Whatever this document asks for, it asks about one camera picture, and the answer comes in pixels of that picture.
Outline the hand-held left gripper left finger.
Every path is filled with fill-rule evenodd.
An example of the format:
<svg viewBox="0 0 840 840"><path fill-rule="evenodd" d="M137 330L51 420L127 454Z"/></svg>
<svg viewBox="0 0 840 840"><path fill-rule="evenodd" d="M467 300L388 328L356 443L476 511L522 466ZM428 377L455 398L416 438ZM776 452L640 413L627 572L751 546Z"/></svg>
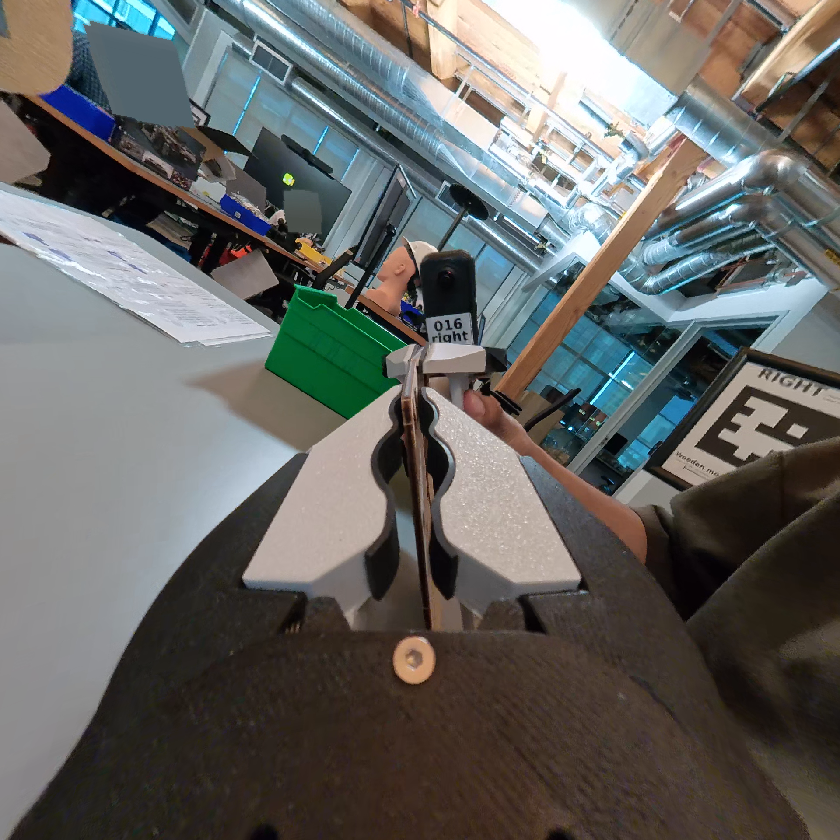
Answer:
<svg viewBox="0 0 840 840"><path fill-rule="evenodd" d="M400 565L391 481L403 466L396 385L315 444L243 574L256 592L336 601L352 629Z"/></svg>

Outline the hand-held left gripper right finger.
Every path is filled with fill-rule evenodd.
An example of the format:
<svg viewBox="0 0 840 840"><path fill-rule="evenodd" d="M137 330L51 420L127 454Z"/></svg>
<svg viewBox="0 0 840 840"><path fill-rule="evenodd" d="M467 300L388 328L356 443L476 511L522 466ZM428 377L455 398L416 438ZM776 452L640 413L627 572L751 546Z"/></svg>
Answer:
<svg viewBox="0 0 840 840"><path fill-rule="evenodd" d="M422 390L429 560L445 599L477 615L493 602L575 592L583 576L519 455L436 391Z"/></svg>

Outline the wooden puzzle sheet with wheels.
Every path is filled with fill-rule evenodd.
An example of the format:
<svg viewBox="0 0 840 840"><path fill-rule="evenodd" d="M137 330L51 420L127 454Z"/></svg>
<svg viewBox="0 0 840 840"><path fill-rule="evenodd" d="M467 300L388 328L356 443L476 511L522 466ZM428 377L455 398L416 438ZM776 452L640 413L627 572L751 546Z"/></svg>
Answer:
<svg viewBox="0 0 840 840"><path fill-rule="evenodd" d="M429 631L441 627L442 614L435 595L431 575L429 546L431 539L431 497L428 490L426 443L418 408L421 383L418 373L419 357L408 361L400 395L403 445L406 453L406 473L411 487L416 545L416 564L423 604L423 619Z"/></svg>

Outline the person's right forearm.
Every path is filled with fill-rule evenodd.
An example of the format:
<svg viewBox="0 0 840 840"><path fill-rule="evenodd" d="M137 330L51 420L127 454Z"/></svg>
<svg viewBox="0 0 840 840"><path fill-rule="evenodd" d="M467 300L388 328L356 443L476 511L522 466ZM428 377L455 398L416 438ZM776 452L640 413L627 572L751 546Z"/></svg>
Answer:
<svg viewBox="0 0 840 840"><path fill-rule="evenodd" d="M513 430L502 438L520 455L533 459L596 519L606 525L642 563L647 562L648 539L643 520L627 505L602 493L566 467L557 463L535 444L524 429Z"/></svg>

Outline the grey desk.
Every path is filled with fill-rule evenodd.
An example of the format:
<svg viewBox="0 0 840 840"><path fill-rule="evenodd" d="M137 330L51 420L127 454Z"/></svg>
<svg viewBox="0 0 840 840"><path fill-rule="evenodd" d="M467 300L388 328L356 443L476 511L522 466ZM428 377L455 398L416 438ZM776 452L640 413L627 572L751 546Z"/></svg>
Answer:
<svg viewBox="0 0 840 840"><path fill-rule="evenodd" d="M7 244L1 281L7 838L176 569L344 419L265 369L272 338L181 345Z"/></svg>

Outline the person's right hand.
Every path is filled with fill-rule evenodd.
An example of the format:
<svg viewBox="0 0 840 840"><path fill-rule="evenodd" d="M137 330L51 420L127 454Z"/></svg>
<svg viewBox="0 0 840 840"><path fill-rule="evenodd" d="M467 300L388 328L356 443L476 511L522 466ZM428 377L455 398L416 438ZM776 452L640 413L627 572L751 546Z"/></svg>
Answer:
<svg viewBox="0 0 840 840"><path fill-rule="evenodd" d="M463 396L463 409L480 426L494 434L520 456L529 454L533 441L520 423L506 414L493 396L468 390Z"/></svg>

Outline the mannequin head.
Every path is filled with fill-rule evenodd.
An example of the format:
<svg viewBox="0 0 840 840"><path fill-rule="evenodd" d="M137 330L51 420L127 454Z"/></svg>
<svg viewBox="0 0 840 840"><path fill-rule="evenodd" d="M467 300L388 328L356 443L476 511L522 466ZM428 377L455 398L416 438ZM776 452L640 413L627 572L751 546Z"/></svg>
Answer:
<svg viewBox="0 0 840 840"><path fill-rule="evenodd" d="M415 291L421 286L421 279L412 278L413 265L404 247L399 245L382 263L376 279L379 285L365 289L364 295L375 306L397 318L402 313L403 299L410 288Z"/></svg>

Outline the green plastic bin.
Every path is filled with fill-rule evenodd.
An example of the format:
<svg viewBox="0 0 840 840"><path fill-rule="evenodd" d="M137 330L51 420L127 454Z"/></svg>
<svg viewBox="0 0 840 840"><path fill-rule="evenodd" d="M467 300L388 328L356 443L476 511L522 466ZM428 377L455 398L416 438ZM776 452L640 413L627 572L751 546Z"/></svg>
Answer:
<svg viewBox="0 0 840 840"><path fill-rule="evenodd" d="M348 419L396 381L387 354L405 343L360 311L322 290L296 286L266 358L269 373Z"/></svg>

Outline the black stand pole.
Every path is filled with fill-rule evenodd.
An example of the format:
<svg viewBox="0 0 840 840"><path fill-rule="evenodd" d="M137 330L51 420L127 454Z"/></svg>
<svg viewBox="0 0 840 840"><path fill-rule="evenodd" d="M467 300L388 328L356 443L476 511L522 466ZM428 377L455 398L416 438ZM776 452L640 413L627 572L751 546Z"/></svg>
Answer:
<svg viewBox="0 0 840 840"><path fill-rule="evenodd" d="M357 300L386 256L395 236L396 226L388 222L384 224L380 233L370 233L364 241L364 246L360 247L354 260L363 269L363 274L351 291L349 299L344 303L344 309L351 310L355 307Z"/></svg>

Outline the black disc-topped stand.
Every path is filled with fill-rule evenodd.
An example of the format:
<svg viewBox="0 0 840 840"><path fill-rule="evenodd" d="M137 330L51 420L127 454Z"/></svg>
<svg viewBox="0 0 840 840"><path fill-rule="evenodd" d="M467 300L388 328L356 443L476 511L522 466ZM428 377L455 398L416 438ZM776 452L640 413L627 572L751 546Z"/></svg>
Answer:
<svg viewBox="0 0 840 840"><path fill-rule="evenodd" d="M458 213L449 226L446 234L439 242L437 249L439 251L446 251L448 241L456 231L457 227L466 217L473 217L480 222L485 222L489 216L489 210L486 204L480 197L470 191L467 187L453 183L449 186L449 194L458 209Z"/></svg>

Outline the grey display board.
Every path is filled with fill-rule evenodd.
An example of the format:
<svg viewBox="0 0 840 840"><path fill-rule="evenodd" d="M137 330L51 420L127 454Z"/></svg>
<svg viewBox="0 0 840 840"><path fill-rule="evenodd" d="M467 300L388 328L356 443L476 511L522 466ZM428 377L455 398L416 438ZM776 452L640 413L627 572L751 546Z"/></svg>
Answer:
<svg viewBox="0 0 840 840"><path fill-rule="evenodd" d="M373 264L373 257L377 253L389 227L396 232L400 228L404 216L412 208L417 199L417 192L409 181L403 167L397 165L385 185L374 211L364 228L358 243L353 263L363 269Z"/></svg>

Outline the wooden beam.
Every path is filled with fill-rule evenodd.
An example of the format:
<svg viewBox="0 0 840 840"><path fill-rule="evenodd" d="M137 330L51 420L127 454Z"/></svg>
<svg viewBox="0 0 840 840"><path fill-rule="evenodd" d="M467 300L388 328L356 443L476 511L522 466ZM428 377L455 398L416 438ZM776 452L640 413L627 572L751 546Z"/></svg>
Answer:
<svg viewBox="0 0 840 840"><path fill-rule="evenodd" d="M686 136L680 135L675 140L667 161L650 178L635 203L501 377L497 385L500 393L518 402L545 362L706 157L706 152Z"/></svg>

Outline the large black monitor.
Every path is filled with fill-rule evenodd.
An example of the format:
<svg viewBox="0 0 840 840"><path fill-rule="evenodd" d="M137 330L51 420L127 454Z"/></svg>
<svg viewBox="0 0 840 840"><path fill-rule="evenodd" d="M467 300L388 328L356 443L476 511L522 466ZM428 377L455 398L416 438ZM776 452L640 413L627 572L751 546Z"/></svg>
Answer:
<svg viewBox="0 0 840 840"><path fill-rule="evenodd" d="M331 169L287 135L262 128L245 172L266 189L267 202L285 213L290 232L330 235L350 199L351 191L332 176Z"/></svg>

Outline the small blue parts bin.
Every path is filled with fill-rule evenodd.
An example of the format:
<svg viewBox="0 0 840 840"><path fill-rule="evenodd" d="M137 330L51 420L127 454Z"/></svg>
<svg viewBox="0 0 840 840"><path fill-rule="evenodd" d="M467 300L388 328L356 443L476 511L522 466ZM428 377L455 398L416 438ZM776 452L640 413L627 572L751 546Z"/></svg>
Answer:
<svg viewBox="0 0 840 840"><path fill-rule="evenodd" d="M224 194L219 201L222 211L233 218L239 224L244 225L249 231L258 236L265 237L270 231L270 221L260 215L256 210L240 203L231 195Z"/></svg>
<svg viewBox="0 0 840 840"><path fill-rule="evenodd" d="M115 118L72 87L62 85L40 98L84 130L108 141L116 126Z"/></svg>

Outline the wooden background table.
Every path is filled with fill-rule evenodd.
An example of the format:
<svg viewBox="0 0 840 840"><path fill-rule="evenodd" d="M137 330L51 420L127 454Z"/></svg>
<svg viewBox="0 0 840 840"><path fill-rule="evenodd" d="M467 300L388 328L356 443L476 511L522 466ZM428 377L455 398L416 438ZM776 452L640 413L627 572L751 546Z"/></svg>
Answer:
<svg viewBox="0 0 840 840"><path fill-rule="evenodd" d="M148 189L166 194L169 203L173 201L182 203L184 207L176 213L182 217L194 217L195 225L199 230L198 242L194 243L191 248L191 261L194 266L209 272L217 267L218 257L224 252L228 243L248 241L277 255L278 258L284 259L298 270L312 273L318 269L319 266L311 260L306 259L299 253L292 253L282 248L266 236L257 234L236 218L227 215L215 203L181 189L178 185L142 166L141 163L123 154L107 141L73 122L66 114L54 108L44 99L37 96L23 96L23 100L63 125L77 136L79 141L85 142L93 149L98 150L100 154L121 167L123 171L141 179Z"/></svg>

